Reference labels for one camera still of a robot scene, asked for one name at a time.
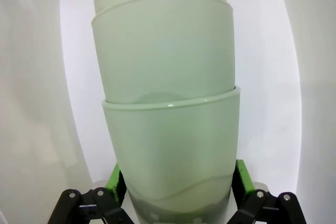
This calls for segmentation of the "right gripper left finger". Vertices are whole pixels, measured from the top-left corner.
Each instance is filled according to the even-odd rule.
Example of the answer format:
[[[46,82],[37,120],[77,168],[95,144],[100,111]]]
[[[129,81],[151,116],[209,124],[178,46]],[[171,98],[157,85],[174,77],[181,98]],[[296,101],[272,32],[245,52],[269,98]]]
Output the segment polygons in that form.
[[[104,187],[81,194],[76,189],[64,190],[48,220],[48,223],[133,223],[121,207],[127,187],[118,165],[115,165]]]

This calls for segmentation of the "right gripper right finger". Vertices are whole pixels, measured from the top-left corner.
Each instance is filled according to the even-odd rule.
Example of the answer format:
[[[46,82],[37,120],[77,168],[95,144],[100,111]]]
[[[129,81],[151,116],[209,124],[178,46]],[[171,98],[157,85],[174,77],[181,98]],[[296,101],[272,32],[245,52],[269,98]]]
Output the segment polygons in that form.
[[[229,224],[264,223],[304,224],[298,198],[294,193],[284,192],[275,197],[263,189],[256,189],[242,159],[236,161],[232,180],[237,211]]]

